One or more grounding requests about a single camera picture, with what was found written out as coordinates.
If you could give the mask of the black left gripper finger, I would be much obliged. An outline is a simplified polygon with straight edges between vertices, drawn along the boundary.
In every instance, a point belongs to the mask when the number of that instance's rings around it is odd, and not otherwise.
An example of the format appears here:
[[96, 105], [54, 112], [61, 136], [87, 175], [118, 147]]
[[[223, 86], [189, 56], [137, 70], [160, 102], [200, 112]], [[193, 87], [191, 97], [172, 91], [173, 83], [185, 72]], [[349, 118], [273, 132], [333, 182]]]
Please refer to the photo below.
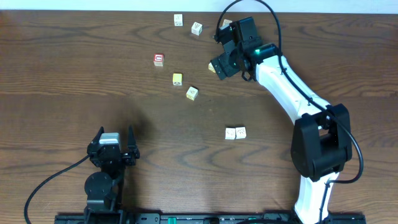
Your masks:
[[99, 144], [100, 143], [100, 137], [104, 133], [104, 127], [100, 127], [99, 131], [97, 132], [96, 136], [93, 138], [92, 143], [93, 144]]
[[133, 131], [132, 126], [129, 126], [129, 128], [128, 128], [127, 148], [128, 149], [136, 149], [137, 148], [136, 139], [134, 137], [134, 131]]

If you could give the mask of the yellow letter K block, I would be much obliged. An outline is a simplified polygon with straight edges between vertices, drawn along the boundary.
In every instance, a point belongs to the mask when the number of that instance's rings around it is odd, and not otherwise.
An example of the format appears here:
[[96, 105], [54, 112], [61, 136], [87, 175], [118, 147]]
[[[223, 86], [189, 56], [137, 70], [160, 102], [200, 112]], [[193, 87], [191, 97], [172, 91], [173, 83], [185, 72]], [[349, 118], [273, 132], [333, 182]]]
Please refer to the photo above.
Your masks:
[[198, 96], [198, 89], [196, 89], [193, 86], [190, 86], [189, 89], [186, 92], [186, 97], [192, 101], [194, 101], [196, 99], [196, 97]]

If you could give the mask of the yellow block with ball picture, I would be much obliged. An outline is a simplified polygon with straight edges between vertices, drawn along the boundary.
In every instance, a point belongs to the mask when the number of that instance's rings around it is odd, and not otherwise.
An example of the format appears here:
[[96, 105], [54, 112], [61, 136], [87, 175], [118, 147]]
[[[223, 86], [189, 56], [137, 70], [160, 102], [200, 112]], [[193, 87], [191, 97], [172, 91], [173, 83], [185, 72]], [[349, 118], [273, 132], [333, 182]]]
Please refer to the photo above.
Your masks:
[[173, 85], [181, 86], [182, 85], [183, 75], [181, 73], [174, 73], [172, 77]]

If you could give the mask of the green edged wooden block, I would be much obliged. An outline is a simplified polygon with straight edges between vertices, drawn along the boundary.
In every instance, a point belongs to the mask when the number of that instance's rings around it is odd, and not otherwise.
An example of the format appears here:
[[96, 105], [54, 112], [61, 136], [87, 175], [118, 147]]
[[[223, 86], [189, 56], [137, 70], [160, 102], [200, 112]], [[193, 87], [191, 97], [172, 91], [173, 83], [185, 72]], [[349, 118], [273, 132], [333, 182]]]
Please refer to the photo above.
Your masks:
[[236, 132], [236, 139], [245, 139], [247, 136], [246, 128], [244, 126], [235, 128], [235, 132]]

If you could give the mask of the plain white wooden block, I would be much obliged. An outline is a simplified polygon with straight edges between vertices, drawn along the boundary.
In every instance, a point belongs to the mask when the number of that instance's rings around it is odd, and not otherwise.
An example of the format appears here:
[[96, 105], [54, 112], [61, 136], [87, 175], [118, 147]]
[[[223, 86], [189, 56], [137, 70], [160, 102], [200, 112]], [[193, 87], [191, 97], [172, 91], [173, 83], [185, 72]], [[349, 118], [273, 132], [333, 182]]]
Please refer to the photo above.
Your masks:
[[236, 139], [236, 130], [234, 128], [225, 129], [225, 139]]

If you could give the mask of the yellow letter G block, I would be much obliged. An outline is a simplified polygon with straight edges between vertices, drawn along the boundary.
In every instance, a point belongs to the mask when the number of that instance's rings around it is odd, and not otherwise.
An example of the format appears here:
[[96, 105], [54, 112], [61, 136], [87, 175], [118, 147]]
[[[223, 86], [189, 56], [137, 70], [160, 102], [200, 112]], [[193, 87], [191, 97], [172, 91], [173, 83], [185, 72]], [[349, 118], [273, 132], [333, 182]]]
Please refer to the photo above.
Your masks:
[[208, 64], [208, 69], [209, 69], [210, 71], [212, 71], [213, 73], [216, 73], [216, 71], [215, 71], [215, 69], [214, 69], [214, 67], [213, 67], [213, 65], [212, 65], [211, 62]]

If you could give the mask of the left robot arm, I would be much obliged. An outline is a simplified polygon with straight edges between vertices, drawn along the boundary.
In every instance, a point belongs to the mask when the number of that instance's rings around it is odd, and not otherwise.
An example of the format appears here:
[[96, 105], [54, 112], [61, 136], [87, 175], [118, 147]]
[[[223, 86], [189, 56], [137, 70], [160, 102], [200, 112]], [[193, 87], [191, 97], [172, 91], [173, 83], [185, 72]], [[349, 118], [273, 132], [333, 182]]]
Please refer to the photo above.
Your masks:
[[140, 152], [133, 128], [127, 135], [127, 152], [122, 152], [119, 133], [106, 133], [100, 128], [89, 143], [87, 154], [99, 172], [85, 182], [87, 206], [85, 223], [129, 223], [127, 212], [121, 209], [124, 173], [127, 166], [136, 165]]

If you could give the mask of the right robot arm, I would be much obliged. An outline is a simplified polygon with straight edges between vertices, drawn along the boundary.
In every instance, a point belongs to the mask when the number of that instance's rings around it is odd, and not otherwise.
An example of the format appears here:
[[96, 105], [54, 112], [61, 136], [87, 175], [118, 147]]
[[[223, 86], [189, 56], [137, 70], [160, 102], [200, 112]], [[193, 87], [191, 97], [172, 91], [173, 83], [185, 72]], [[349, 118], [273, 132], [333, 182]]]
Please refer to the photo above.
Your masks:
[[362, 223], [362, 217], [330, 214], [331, 188], [356, 145], [347, 108], [320, 98], [295, 74], [282, 44], [263, 44], [252, 17], [218, 25], [214, 36], [224, 53], [209, 68], [223, 80], [238, 72], [268, 90], [293, 122], [290, 154], [300, 173], [291, 223]]

